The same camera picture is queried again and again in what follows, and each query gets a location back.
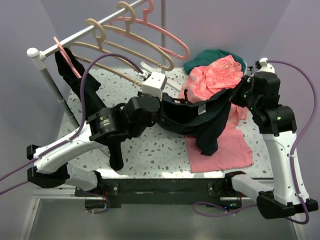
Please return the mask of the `pink empty hanger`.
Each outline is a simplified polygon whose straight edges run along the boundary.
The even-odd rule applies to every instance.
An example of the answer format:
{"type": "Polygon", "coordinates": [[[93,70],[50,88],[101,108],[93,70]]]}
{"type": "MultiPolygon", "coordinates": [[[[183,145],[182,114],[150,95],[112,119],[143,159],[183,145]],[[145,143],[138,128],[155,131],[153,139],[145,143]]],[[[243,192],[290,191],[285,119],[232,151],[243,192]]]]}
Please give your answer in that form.
{"type": "Polygon", "coordinates": [[[142,10],[142,19],[135,18],[133,23],[138,24],[147,28],[150,28],[152,30],[155,30],[156,32],[160,33],[161,36],[163,37],[163,42],[161,45],[157,45],[161,50],[163,50],[166,54],[178,59],[178,60],[187,60],[190,57],[190,50],[188,46],[180,40],[178,37],[176,37],[174,34],[166,30],[165,26],[158,26],[156,24],[153,24],[149,22],[148,16],[151,14],[154,10],[154,1],[153,0],[148,0],[148,8],[144,8],[142,10]],[[176,44],[178,44],[183,50],[184,50],[184,55],[180,55],[170,49],[166,48],[166,39],[170,39],[174,41],[176,44]]]}

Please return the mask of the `black pants on hanger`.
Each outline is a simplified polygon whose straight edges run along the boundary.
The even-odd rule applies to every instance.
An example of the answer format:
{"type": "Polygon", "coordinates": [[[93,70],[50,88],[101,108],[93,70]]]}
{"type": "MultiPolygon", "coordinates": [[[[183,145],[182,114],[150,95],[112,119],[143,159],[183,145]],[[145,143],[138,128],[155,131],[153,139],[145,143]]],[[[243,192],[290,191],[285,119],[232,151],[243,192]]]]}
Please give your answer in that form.
{"type": "Polygon", "coordinates": [[[64,50],[82,76],[76,77],[59,51],[54,54],[59,75],[81,102],[82,128],[79,128],[78,137],[84,138],[91,147],[107,146],[110,152],[110,167],[119,171],[124,167],[121,151],[121,142],[125,140],[126,133],[121,116],[123,104],[107,107],[97,94],[101,84],[85,70],[69,49],[64,50]]]}

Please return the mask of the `pink hanger holding pants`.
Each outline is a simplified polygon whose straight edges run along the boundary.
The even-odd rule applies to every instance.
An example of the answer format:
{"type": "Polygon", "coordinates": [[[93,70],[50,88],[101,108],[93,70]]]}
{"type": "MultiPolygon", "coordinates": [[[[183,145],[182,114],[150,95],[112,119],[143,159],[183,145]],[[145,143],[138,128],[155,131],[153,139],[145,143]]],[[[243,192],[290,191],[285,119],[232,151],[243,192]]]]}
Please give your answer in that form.
{"type": "Polygon", "coordinates": [[[82,78],[82,75],[77,71],[77,69],[75,68],[75,66],[72,63],[72,60],[70,59],[69,55],[67,54],[67,52],[65,51],[64,47],[60,44],[59,40],[57,39],[56,36],[53,37],[54,41],[56,42],[57,46],[59,47],[59,52],[61,53],[61,55],[63,56],[63,58],[65,59],[66,63],[68,64],[68,66],[70,67],[70,69],[72,70],[72,72],[75,74],[75,76],[77,78],[82,78]]]}

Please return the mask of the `teal green garment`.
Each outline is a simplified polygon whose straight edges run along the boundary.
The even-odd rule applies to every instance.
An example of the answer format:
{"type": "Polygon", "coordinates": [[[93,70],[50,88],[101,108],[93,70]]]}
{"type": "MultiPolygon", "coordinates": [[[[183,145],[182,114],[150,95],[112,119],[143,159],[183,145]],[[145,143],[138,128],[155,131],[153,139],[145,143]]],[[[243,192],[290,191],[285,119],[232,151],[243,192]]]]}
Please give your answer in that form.
{"type": "Polygon", "coordinates": [[[194,68],[200,66],[209,66],[216,60],[224,58],[228,55],[231,55],[237,63],[241,64],[242,72],[247,69],[245,61],[234,53],[221,49],[206,49],[199,53],[194,59],[185,62],[183,64],[183,70],[187,75],[189,75],[194,68]]]}

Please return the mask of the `white metal clothes rack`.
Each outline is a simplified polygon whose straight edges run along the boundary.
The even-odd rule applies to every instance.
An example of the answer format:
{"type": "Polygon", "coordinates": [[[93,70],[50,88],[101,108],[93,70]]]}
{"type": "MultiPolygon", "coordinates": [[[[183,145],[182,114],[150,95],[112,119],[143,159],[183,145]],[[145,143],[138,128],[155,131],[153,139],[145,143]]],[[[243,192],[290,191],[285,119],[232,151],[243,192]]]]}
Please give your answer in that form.
{"type": "MultiPolygon", "coordinates": [[[[161,56],[161,61],[158,62],[146,56],[144,53],[134,50],[131,47],[128,48],[118,43],[111,42],[107,39],[106,39],[106,43],[103,44],[103,47],[110,46],[118,50],[121,50],[123,52],[126,52],[130,55],[133,55],[135,57],[138,57],[141,60],[148,62],[154,65],[155,67],[161,69],[162,72],[172,71],[174,68],[173,56],[165,53],[163,50],[157,47],[157,44],[152,43],[151,41],[131,31],[131,25],[137,24],[137,23],[133,23],[134,19],[136,18],[136,13],[134,11],[134,8],[142,4],[144,4],[143,0],[137,0],[131,4],[128,4],[124,1],[119,2],[117,4],[118,10],[112,13],[111,15],[106,16],[105,18],[99,20],[98,23],[102,25],[105,32],[107,30],[111,30],[119,36],[123,36],[127,39],[130,39],[131,41],[136,41],[140,44],[143,44],[143,46],[145,47],[149,47],[153,49],[161,56]]],[[[165,1],[161,1],[161,25],[160,25],[161,27],[164,27],[165,21],[166,21],[165,1]]],[[[93,26],[92,23],[90,23],[89,26],[87,26],[86,28],[60,41],[60,44],[63,46],[63,48],[69,47],[71,43],[75,41],[97,45],[96,39],[93,35],[94,30],[97,35],[100,35],[98,28],[96,26],[93,26]]],[[[165,40],[165,46],[167,49],[174,51],[179,55],[185,54],[184,50],[171,39],[167,38],[165,40]]],[[[60,49],[57,46],[57,44],[51,46],[50,48],[44,51],[40,51],[37,48],[31,47],[27,50],[27,56],[33,61],[36,68],[40,71],[40,73],[42,74],[42,76],[44,77],[44,79],[47,81],[48,85],[52,89],[57,100],[63,105],[64,111],[68,116],[68,119],[71,122],[71,125],[77,128],[80,124],[78,123],[76,117],[74,116],[69,105],[67,104],[66,99],[63,97],[58,86],[53,80],[49,70],[47,69],[47,65],[45,63],[45,60],[47,59],[47,57],[53,55],[59,50],[60,49]]]]}

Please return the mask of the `pink patterned shorts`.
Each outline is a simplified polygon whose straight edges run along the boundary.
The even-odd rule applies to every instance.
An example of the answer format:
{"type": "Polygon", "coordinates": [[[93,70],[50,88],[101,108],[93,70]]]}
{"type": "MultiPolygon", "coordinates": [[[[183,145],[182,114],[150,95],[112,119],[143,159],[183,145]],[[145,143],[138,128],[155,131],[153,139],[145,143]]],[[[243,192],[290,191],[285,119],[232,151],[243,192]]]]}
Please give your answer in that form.
{"type": "Polygon", "coordinates": [[[205,101],[223,89],[235,88],[242,77],[241,63],[235,61],[232,55],[227,55],[208,66],[193,68],[179,97],[184,98],[184,90],[187,90],[187,99],[191,103],[205,101]]]}

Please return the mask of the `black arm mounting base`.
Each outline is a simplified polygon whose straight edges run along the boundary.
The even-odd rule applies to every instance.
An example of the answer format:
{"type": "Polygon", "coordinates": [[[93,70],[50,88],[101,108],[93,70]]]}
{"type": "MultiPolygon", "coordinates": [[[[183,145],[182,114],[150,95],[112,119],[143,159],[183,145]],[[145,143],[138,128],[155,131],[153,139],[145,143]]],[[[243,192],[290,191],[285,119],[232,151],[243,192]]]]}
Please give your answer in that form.
{"type": "Polygon", "coordinates": [[[227,189],[223,178],[106,178],[102,181],[111,208],[196,202],[209,202],[227,209],[242,206],[241,195],[227,189]]]}

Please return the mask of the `beige hanger front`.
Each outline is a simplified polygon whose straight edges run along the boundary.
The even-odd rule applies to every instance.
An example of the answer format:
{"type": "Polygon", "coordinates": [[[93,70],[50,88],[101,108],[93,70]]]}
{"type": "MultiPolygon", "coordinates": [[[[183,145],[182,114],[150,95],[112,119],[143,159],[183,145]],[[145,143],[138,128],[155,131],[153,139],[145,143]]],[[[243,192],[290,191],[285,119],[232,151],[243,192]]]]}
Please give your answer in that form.
{"type": "MultiPolygon", "coordinates": [[[[90,50],[94,50],[94,51],[97,51],[99,53],[102,53],[102,54],[112,54],[111,51],[109,50],[106,50],[104,48],[104,44],[106,43],[106,38],[107,38],[107,34],[105,32],[105,29],[103,28],[103,26],[98,23],[97,20],[93,19],[93,18],[88,18],[86,21],[85,21],[85,24],[87,26],[89,26],[90,24],[93,24],[94,27],[97,27],[97,29],[99,30],[99,33],[100,35],[97,35],[96,34],[96,31],[94,30],[92,32],[95,40],[96,40],[96,45],[94,44],[91,44],[91,43],[87,43],[87,42],[82,42],[82,41],[75,41],[73,43],[70,44],[70,47],[80,47],[80,48],[85,48],[85,49],[90,49],[90,50]]],[[[128,67],[130,67],[131,69],[133,69],[135,72],[139,73],[139,74],[142,74],[144,75],[145,73],[142,71],[140,72],[138,70],[138,68],[136,66],[134,66],[131,62],[129,62],[128,60],[126,59],[123,59],[119,56],[113,56],[113,58],[115,58],[116,60],[124,63],[125,65],[127,65],[128,67]]],[[[129,76],[127,76],[126,74],[114,69],[114,68],[111,68],[109,66],[106,66],[104,64],[101,64],[101,63],[98,63],[96,62],[94,64],[96,67],[99,67],[103,70],[106,70],[110,73],[113,73],[129,82],[131,82],[132,84],[136,85],[136,86],[139,86],[139,87],[142,87],[142,81],[141,80],[135,80],[129,76]]]]}

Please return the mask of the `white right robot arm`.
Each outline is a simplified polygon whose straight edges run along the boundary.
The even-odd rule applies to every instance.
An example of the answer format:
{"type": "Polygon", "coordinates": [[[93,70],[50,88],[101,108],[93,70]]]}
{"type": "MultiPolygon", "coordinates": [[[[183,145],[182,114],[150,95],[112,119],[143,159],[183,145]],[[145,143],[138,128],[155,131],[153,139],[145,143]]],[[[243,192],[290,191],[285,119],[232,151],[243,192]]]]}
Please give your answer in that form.
{"type": "Polygon", "coordinates": [[[317,211],[302,179],[294,148],[297,124],[293,110],[279,104],[280,79],[273,72],[258,71],[244,76],[232,92],[231,102],[246,107],[265,142],[271,163],[274,187],[264,185],[244,172],[231,173],[223,183],[230,197],[238,192],[256,202],[265,219],[289,218],[317,211]]]}

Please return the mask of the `dark navy shorts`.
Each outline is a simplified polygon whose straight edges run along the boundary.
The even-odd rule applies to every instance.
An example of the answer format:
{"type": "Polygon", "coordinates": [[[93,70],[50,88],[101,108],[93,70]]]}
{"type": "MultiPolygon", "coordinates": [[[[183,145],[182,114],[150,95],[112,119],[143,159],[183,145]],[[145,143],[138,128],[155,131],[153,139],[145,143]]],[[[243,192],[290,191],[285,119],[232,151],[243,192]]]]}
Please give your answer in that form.
{"type": "Polygon", "coordinates": [[[232,89],[222,89],[209,99],[191,103],[188,91],[183,98],[163,94],[161,121],[163,129],[195,138],[195,145],[202,155],[211,156],[218,150],[218,137],[224,131],[232,103],[232,89]]]}

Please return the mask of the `aluminium frame rail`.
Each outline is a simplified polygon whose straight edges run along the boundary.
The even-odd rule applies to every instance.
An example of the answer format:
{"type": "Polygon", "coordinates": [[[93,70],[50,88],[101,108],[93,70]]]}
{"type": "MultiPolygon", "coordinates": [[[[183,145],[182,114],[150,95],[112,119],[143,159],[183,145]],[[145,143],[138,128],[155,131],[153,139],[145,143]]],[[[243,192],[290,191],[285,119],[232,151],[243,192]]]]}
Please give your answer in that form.
{"type": "Polygon", "coordinates": [[[35,188],[20,234],[21,240],[76,239],[79,217],[87,214],[84,200],[75,197],[76,189],[69,185],[55,188],[35,188]]]}

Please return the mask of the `plain pink folded shorts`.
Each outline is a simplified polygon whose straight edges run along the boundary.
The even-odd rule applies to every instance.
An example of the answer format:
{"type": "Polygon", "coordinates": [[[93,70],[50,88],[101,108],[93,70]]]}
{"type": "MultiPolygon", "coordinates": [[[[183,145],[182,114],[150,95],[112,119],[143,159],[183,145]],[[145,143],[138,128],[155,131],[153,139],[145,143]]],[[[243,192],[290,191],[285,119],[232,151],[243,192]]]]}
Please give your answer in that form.
{"type": "Polygon", "coordinates": [[[206,173],[246,168],[253,164],[253,151],[241,130],[227,127],[217,139],[218,150],[211,156],[202,155],[196,139],[185,137],[189,165],[192,173],[206,173]]]}

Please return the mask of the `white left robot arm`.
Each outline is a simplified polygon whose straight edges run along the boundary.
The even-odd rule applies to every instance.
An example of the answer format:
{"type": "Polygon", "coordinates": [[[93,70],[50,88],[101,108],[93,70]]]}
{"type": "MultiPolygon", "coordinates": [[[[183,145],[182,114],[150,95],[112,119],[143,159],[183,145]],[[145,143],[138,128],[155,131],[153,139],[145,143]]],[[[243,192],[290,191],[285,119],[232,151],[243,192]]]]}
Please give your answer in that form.
{"type": "Polygon", "coordinates": [[[69,162],[107,146],[110,167],[114,171],[121,170],[124,166],[121,143],[140,137],[146,128],[152,127],[160,118],[160,110],[158,97],[140,93],[128,103],[102,108],[74,132],[50,145],[28,146],[27,156],[35,159],[33,167],[27,170],[28,182],[44,189],[67,184],[99,196],[104,190],[101,174],[77,168],[69,162]]]}

